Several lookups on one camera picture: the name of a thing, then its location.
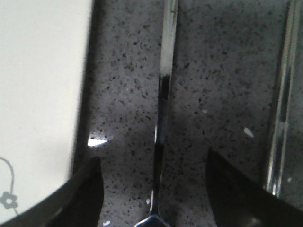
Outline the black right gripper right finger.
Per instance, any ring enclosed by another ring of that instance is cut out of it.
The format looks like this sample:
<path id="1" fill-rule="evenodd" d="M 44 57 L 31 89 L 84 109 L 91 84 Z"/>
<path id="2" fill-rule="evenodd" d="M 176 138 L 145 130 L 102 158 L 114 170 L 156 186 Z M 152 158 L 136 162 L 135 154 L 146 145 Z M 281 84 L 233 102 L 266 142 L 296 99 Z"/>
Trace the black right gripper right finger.
<path id="1" fill-rule="evenodd" d="M 301 227 L 303 212 L 262 189 L 211 149 L 206 189 L 219 227 Z"/>

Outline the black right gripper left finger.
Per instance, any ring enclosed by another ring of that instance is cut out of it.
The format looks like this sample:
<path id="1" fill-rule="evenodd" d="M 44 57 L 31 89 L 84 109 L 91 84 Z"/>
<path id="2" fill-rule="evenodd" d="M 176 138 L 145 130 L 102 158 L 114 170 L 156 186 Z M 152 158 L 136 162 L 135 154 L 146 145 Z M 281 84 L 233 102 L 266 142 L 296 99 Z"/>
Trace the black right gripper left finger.
<path id="1" fill-rule="evenodd" d="M 101 160 L 88 160 L 63 186 L 3 227 L 96 227 L 104 201 Z"/>

